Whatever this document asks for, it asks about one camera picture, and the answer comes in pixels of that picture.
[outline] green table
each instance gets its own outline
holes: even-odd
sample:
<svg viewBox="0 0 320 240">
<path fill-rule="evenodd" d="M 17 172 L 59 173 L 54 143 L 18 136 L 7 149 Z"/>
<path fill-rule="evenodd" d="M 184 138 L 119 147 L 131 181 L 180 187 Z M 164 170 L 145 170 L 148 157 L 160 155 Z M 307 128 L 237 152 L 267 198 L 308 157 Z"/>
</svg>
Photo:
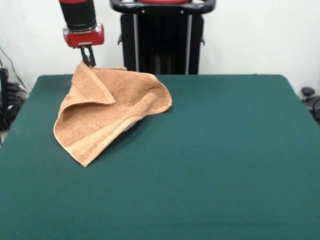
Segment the green table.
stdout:
<svg viewBox="0 0 320 240">
<path fill-rule="evenodd" d="M 1 240 L 320 238 L 320 131 L 284 77 L 158 78 L 173 107 L 88 168 L 53 136 L 71 75 L 39 78 L 0 150 Z"/>
</svg>

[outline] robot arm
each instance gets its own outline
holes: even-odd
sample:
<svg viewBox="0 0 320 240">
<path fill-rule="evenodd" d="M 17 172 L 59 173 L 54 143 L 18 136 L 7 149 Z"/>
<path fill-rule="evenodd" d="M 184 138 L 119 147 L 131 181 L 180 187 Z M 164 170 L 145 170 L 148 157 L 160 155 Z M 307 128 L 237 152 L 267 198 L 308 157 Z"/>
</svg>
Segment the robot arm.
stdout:
<svg viewBox="0 0 320 240">
<path fill-rule="evenodd" d="M 94 67 L 95 57 L 92 45 L 100 45 L 105 41 L 104 26 L 96 22 L 93 0 L 59 0 L 66 27 L 63 36 L 69 47 L 81 49 L 83 61 Z"/>
</svg>

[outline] towel fold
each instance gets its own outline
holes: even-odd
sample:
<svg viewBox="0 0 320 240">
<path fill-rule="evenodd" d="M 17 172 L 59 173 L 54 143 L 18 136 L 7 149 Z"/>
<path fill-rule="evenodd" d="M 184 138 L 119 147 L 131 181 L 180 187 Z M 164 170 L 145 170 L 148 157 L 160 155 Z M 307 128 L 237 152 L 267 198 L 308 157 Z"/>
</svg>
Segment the towel fold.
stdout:
<svg viewBox="0 0 320 240">
<path fill-rule="evenodd" d="M 117 136 L 148 115 L 172 105 L 168 89 L 148 73 L 125 68 L 75 70 L 53 133 L 59 144 L 87 167 Z"/>
</svg>

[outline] orange towel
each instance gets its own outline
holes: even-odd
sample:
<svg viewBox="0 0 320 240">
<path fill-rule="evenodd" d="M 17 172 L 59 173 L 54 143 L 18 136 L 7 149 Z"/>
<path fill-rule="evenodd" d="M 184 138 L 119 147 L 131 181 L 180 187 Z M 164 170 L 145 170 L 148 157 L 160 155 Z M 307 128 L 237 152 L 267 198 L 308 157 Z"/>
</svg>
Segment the orange towel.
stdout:
<svg viewBox="0 0 320 240">
<path fill-rule="evenodd" d="M 87 167 L 127 128 L 171 105 L 168 89 L 152 74 L 89 68 L 81 62 L 53 133 L 59 144 Z"/>
</svg>

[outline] white wall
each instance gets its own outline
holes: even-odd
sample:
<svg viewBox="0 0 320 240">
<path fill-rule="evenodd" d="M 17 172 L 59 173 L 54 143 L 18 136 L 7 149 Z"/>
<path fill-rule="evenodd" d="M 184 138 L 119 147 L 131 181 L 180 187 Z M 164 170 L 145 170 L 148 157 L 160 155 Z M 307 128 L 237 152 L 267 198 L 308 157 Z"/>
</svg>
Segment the white wall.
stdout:
<svg viewBox="0 0 320 240">
<path fill-rule="evenodd" d="M 283 74 L 295 91 L 320 91 L 320 1 L 217 0 L 205 16 L 201 74 Z M 120 13 L 95 0 L 105 44 L 95 46 L 99 67 L 122 66 Z M 58 0 L 0 0 L 0 45 L 32 87 L 39 75 L 72 73 L 80 51 L 67 46 Z M 9 64 L 0 53 L 0 58 Z"/>
</svg>

